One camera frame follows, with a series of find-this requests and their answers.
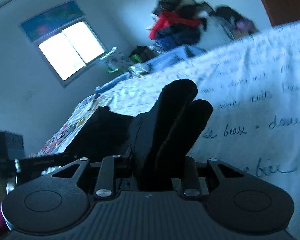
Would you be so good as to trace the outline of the black pants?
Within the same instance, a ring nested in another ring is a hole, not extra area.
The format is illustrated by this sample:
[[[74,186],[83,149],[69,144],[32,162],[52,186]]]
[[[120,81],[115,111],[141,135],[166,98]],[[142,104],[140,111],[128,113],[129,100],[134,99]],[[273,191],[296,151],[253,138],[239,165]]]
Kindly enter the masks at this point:
[[[98,107],[67,153],[93,162],[131,150],[133,177],[140,191],[172,191],[172,172],[199,138],[213,113],[212,105],[196,99],[191,80],[166,85],[150,111],[136,117]]]

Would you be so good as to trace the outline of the white script-print bedspread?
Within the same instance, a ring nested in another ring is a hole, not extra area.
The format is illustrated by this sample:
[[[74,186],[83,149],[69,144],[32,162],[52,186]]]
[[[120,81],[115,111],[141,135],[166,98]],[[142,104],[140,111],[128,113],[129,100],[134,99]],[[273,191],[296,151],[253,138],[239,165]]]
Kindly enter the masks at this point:
[[[288,232],[300,239],[300,21],[97,87],[38,155],[63,152],[98,107],[132,116],[149,111],[179,79],[192,80],[197,98],[214,109],[190,156],[218,158],[286,190],[295,204]]]

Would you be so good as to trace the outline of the white floral bag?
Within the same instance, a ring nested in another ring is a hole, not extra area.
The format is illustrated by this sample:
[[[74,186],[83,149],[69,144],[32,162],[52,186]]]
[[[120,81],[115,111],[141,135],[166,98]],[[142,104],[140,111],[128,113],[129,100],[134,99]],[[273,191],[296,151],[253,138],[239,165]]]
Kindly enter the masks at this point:
[[[134,64],[129,57],[118,52],[116,47],[113,47],[110,52],[103,55],[100,60],[104,62],[109,73],[124,73]]]

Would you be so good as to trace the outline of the bright sliding window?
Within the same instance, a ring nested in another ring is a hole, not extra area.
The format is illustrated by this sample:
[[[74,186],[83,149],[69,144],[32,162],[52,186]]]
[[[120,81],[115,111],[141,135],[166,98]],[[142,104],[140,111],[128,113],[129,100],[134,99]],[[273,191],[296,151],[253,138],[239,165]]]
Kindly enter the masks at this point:
[[[85,18],[79,18],[34,42],[58,82],[67,87],[108,50]]]

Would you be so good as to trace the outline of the green plastic chair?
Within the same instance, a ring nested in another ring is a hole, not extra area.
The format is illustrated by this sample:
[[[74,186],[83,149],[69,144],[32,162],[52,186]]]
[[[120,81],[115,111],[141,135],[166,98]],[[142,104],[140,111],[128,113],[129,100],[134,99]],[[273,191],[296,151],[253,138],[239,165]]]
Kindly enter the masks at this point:
[[[106,58],[108,72],[126,72],[131,66],[136,64],[123,53],[113,53]]]

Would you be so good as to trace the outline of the light blue folded blanket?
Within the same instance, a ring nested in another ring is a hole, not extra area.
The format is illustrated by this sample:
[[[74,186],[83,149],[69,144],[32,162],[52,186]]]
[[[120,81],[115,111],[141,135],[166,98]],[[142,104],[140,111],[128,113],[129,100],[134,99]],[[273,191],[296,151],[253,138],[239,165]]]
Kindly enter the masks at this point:
[[[148,70],[149,74],[153,74],[155,72],[164,70],[165,68],[171,67],[180,61],[185,61],[192,57],[203,55],[206,52],[206,50],[196,46],[182,45],[172,50],[166,51],[163,54],[156,56],[145,63],[137,63],[136,66],[142,68],[146,67],[146,70]],[[108,83],[96,87],[94,93],[105,93],[106,91],[112,89],[119,82],[128,80],[132,76],[133,74],[130,73],[121,74],[115,79],[109,81]]]

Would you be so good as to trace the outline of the floral window curtain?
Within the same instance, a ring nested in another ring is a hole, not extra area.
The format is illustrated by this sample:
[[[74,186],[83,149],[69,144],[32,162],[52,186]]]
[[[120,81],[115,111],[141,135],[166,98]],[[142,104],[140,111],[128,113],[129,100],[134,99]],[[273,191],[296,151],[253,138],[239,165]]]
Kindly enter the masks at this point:
[[[20,27],[30,41],[34,42],[83,16],[83,11],[72,0],[33,16]]]

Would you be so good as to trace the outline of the dark blue garment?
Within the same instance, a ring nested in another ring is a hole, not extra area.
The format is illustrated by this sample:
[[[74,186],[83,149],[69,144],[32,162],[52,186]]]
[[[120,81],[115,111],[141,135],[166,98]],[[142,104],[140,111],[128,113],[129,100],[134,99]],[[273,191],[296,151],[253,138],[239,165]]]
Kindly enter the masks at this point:
[[[198,27],[185,24],[173,24],[155,34],[155,41],[163,50],[171,50],[182,45],[193,45],[200,41]]]

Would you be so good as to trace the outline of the purple bag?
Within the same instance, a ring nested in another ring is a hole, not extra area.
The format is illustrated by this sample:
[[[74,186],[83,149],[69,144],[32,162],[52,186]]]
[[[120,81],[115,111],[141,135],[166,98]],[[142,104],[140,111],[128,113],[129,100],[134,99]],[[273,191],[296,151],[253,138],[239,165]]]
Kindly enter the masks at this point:
[[[255,27],[253,21],[249,19],[242,19],[235,23],[236,29],[242,34],[254,34],[258,32],[258,29]]]

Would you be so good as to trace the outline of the red jacket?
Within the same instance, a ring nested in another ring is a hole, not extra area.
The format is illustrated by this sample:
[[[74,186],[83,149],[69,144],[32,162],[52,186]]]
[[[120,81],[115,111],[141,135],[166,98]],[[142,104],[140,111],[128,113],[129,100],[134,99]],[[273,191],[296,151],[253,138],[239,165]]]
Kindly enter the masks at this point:
[[[179,15],[176,12],[163,11],[159,14],[157,22],[151,28],[149,38],[151,40],[154,40],[158,31],[168,28],[173,24],[183,24],[190,27],[197,27],[201,23],[202,22],[199,19],[184,19],[179,17]]]

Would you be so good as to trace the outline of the black clothes pile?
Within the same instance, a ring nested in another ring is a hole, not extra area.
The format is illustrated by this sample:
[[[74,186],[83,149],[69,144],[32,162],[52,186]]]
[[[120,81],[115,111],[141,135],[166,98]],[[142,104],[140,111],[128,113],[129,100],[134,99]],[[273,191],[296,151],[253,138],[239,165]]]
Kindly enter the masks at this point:
[[[185,19],[198,18],[205,12],[208,16],[220,17],[233,25],[248,20],[229,6],[218,6],[213,9],[209,3],[195,0],[157,0],[152,15],[158,17],[164,11],[176,12],[179,17]]]

